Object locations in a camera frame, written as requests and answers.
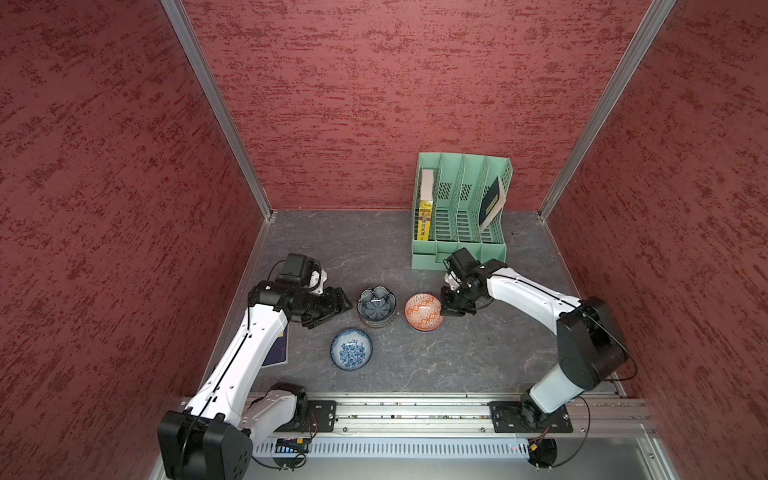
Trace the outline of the red patterned bowl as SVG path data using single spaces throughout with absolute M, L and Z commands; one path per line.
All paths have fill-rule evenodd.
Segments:
M 408 324 L 419 332 L 431 332 L 444 322 L 441 302 L 432 294 L 413 295 L 405 305 L 405 318 Z

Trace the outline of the dark petal pattern bowl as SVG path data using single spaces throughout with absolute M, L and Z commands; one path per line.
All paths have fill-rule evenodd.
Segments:
M 396 297 L 384 286 L 364 290 L 357 303 L 357 311 L 364 321 L 385 322 L 395 313 Z

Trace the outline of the blue floral bowl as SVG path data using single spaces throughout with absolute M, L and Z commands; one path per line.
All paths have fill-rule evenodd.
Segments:
M 366 366 L 373 355 L 373 342 L 369 335 L 357 328 L 341 331 L 332 341 L 330 357 L 343 371 L 356 371 Z

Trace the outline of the pink striped bowl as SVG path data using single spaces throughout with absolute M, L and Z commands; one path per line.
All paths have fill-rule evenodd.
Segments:
M 358 312 L 361 322 L 373 329 L 380 329 L 389 326 L 395 318 L 395 311 L 373 311 L 362 310 Z

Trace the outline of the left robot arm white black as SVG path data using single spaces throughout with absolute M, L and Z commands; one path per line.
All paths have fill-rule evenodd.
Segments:
M 254 405 L 247 399 L 277 338 L 298 318 L 311 329 L 352 307 L 339 287 L 315 289 L 262 281 L 249 293 L 240 327 L 219 364 L 181 411 L 169 411 L 158 427 L 169 479 L 241 479 L 253 447 L 293 422 L 301 388 L 271 389 Z

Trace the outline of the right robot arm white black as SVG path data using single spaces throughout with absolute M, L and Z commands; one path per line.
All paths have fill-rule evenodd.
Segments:
M 481 263 L 461 250 L 444 261 L 441 313 L 474 315 L 477 302 L 505 303 L 538 321 L 557 340 L 557 362 L 521 395 L 521 421 L 538 428 L 572 399 L 593 390 L 632 360 L 610 307 L 540 285 L 506 264 Z

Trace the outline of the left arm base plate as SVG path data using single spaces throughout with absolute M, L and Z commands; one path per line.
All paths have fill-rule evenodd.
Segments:
M 337 402 L 333 400 L 299 400 L 293 418 L 277 432 L 328 433 L 334 430 Z

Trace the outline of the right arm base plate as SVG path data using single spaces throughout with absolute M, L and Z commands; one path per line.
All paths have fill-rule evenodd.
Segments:
M 546 413 L 526 401 L 493 401 L 488 404 L 496 433 L 538 435 L 572 433 L 573 426 L 565 405 Z

